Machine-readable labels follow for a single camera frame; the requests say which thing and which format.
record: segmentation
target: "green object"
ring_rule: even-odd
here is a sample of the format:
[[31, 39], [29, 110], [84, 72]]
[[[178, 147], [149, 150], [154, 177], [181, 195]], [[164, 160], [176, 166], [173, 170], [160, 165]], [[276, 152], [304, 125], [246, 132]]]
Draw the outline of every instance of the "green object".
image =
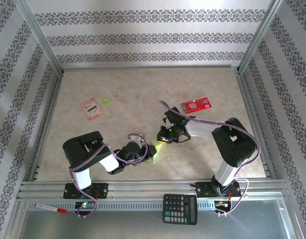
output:
[[158, 134], [158, 131], [156, 132], [156, 137], [152, 139], [152, 145], [154, 145], [156, 149], [156, 154], [153, 156], [153, 164], [156, 163], [159, 151], [163, 145], [163, 143], [160, 143], [157, 141], [157, 134]]
[[109, 98], [104, 98], [102, 100], [102, 103], [105, 105], [105, 106], [108, 106], [110, 103], [111, 103], [111, 100]]

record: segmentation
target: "metal base plate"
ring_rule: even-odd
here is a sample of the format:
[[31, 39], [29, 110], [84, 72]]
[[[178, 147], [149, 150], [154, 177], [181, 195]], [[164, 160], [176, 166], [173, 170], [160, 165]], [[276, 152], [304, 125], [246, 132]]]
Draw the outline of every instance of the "metal base plate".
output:
[[[228, 197], [228, 194], [218, 196], [212, 189], [211, 182], [197, 182], [196, 185], [196, 193], [198, 198], [216, 198], [216, 197]], [[230, 188], [232, 193], [232, 197], [241, 197], [241, 191], [238, 182], [234, 182], [232, 187]]]
[[[108, 184], [107, 183], [92, 183], [91, 186], [83, 189], [82, 191], [94, 197], [95, 199], [106, 199], [107, 194], [108, 194]], [[64, 199], [83, 199], [87, 197], [84, 196], [82, 193], [80, 193], [75, 188], [73, 183], [67, 183], [64, 188], [63, 198]]]

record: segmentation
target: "beige floor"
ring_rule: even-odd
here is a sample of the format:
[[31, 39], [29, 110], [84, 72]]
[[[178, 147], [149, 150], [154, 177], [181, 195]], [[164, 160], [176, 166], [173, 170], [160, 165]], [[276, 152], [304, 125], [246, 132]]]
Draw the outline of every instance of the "beige floor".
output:
[[[156, 137], [166, 108], [160, 100], [180, 109], [180, 103], [207, 96], [212, 108], [192, 115], [225, 121], [238, 118], [251, 127], [233, 68], [159, 68], [119, 71], [69, 72], [64, 74], [51, 129], [41, 162], [38, 181], [70, 180], [69, 162], [62, 144], [98, 130], [113, 149], [128, 143], [127, 135], [142, 132], [151, 142]], [[80, 103], [92, 97], [110, 98], [105, 113], [89, 121]], [[155, 165], [151, 160], [128, 166], [109, 175], [100, 164], [90, 168], [93, 180], [211, 178], [222, 162], [212, 138], [194, 137], [183, 144], [163, 145]], [[260, 160], [247, 166], [241, 177], [264, 177]]]

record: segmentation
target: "card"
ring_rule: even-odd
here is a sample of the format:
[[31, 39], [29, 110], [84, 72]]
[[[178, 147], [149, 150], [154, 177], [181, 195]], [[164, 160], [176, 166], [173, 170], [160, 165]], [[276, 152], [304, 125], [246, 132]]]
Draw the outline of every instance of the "card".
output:
[[183, 111], [187, 114], [212, 108], [212, 105], [207, 97], [198, 98], [192, 101], [186, 101], [181, 103], [181, 105]]
[[81, 103], [81, 108], [83, 109], [84, 113], [87, 115], [89, 120], [93, 120], [97, 116], [104, 113], [103, 109], [97, 102], [95, 98], [91, 98], [90, 100]]

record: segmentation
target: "wallpaper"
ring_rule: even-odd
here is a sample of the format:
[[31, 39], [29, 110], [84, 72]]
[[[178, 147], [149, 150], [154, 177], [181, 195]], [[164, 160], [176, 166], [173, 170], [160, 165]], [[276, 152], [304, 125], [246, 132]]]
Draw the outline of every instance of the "wallpaper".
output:
[[30, 0], [63, 69], [238, 66], [270, 0]]
[[306, 0], [287, 0], [244, 76], [306, 238]]
[[57, 79], [14, 2], [0, 0], [0, 238], [30, 170]]

